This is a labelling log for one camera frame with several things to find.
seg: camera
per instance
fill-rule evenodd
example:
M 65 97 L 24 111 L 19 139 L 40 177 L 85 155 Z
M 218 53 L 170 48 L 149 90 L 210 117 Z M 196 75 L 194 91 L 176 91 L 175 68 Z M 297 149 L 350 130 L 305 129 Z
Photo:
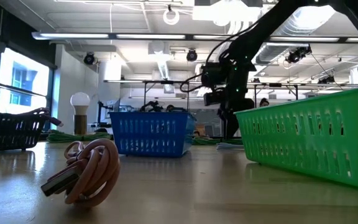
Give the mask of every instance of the camera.
M 194 62 L 197 60 L 197 53 L 195 49 L 190 49 L 187 53 L 186 59 L 188 62 Z
M 84 63 L 86 65 L 94 65 L 98 62 L 98 59 L 94 56 L 94 52 L 87 52 L 84 58 Z

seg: coiled cable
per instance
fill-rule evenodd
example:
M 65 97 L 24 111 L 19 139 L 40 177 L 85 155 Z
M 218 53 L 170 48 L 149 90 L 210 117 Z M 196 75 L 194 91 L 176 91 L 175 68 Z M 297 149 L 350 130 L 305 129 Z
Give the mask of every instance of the coiled cable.
M 85 147 L 81 141 L 75 141 L 65 149 L 64 156 L 68 166 L 48 182 L 77 167 L 82 173 L 75 185 L 66 189 L 65 203 L 81 207 L 99 205 L 110 194 L 119 176 L 121 166 L 116 145 L 108 139 L 94 140 Z

